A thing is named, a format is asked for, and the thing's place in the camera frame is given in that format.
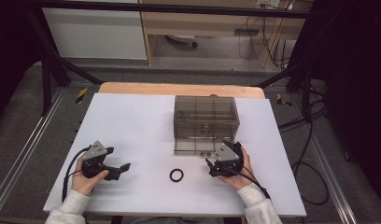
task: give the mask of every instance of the floor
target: floor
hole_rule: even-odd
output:
[[[258,66],[258,57],[247,51],[247,38],[198,37],[197,41],[199,46],[194,49],[189,44],[177,43],[160,36],[152,65],[145,62],[116,61],[119,65],[114,66],[110,64],[112,62],[82,61],[82,66],[94,76],[109,81],[240,86],[257,84],[279,72],[279,69],[272,65],[265,69]],[[0,192],[7,193],[6,197],[0,200],[5,202],[0,203],[0,223],[43,223],[48,214],[42,211],[42,207],[49,196],[49,188],[53,185],[66,152],[77,135],[92,94],[98,91],[98,86],[70,73],[74,81],[69,88],[53,88],[62,98],[55,107],[49,123],[46,126],[38,126],[38,122],[43,121],[40,116],[40,74],[39,66],[29,69],[0,120]],[[271,100],[277,124],[286,123],[299,116],[297,105],[301,94],[288,94],[283,88],[286,82],[284,78],[265,89],[266,97]],[[314,84],[315,88],[324,90],[324,83],[315,80]],[[75,104],[80,89],[84,87],[88,88],[87,94],[81,104]],[[281,94],[282,102],[277,101],[278,93]],[[312,95],[311,99],[318,100],[319,97]],[[324,104],[318,104],[313,111],[323,108]],[[34,134],[35,126],[43,127],[39,130],[43,134],[36,141],[27,142]],[[290,164],[299,159],[309,130],[309,125],[287,132],[282,130],[281,136]],[[309,144],[303,161],[307,161],[323,174],[325,171],[321,168],[316,148],[322,150],[344,194],[345,203],[357,220],[347,223],[381,223],[381,202],[359,166],[346,160],[329,116],[321,116],[313,121],[313,135],[315,139]],[[31,147],[32,153],[25,153],[25,146]],[[13,169],[20,169],[17,172],[18,176],[8,176],[13,174]],[[307,166],[300,167],[297,182],[306,200],[324,200],[326,194],[323,182],[317,173]],[[341,211],[335,204],[334,198],[337,197],[332,192],[329,200],[323,205],[304,202],[308,214],[305,222],[344,222],[339,215]],[[109,218],[89,216],[89,220],[103,223]],[[299,218],[285,221],[301,222]]]

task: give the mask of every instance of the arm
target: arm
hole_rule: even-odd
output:
[[[82,170],[82,157],[78,159],[76,171]],[[76,172],[72,178],[72,188],[62,205],[53,208],[46,220],[47,224],[51,223],[85,223],[82,216],[89,202],[89,195],[94,186],[108,175],[108,171],[104,170],[93,178],[86,178],[82,172]]]
[[[254,172],[252,171],[249,155],[243,147],[241,149],[245,167],[241,170],[241,173],[252,177]],[[249,224],[281,223],[272,202],[266,199],[261,190],[250,180],[240,175],[234,177],[219,176],[219,179],[237,190],[247,207],[245,214]]]

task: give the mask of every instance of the white cabinet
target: white cabinet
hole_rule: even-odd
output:
[[[147,59],[139,12],[44,8],[44,13],[63,57]]]

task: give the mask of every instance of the white sleeve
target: white sleeve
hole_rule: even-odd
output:
[[[70,189],[62,205],[50,211],[46,224],[74,223],[84,224],[85,218],[82,216],[88,205],[90,197]]]
[[[249,224],[281,223],[272,202],[264,197],[258,186],[249,184],[237,193],[247,207],[245,213]]]

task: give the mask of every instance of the gray carpet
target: gray carpet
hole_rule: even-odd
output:
[[[161,82],[186,84],[232,84],[248,86],[259,83],[271,76],[271,73],[260,71],[257,75],[251,71],[192,71],[167,70],[165,68],[125,68],[98,69],[88,68],[88,72],[103,80],[126,82]],[[83,80],[72,74],[75,80]],[[0,120],[0,184],[5,178],[11,164],[16,160],[28,136],[36,126],[42,111],[40,68],[31,68],[15,95],[9,103],[4,116]],[[285,80],[280,80],[275,86],[283,86]],[[51,120],[47,130],[36,146],[34,154],[24,168],[21,177],[9,195],[0,218],[22,218],[44,220],[47,217],[42,211],[48,198],[48,189],[54,184],[66,153],[71,147],[71,141],[76,137],[76,130],[87,111],[92,94],[98,86],[89,87],[82,104],[75,104],[80,87],[66,89],[65,95]],[[266,97],[271,100],[277,124],[282,124],[298,117],[294,106],[278,104],[275,88],[265,90]],[[283,100],[291,98],[280,91]],[[344,150],[337,139],[330,120],[321,117],[314,121],[314,133],[327,156],[336,177],[342,186],[346,198],[359,223],[381,223],[381,202],[366,181],[360,167],[345,160]],[[289,162],[298,160],[306,134],[303,127],[282,133],[282,139],[287,151]],[[304,161],[319,170],[314,155],[309,150]],[[309,169],[302,167],[298,174],[298,184],[302,195],[311,201],[321,201],[324,189],[319,177]],[[340,223],[332,199],[321,206],[304,203],[307,212],[307,223]],[[89,217],[90,220],[109,220],[109,217]]]

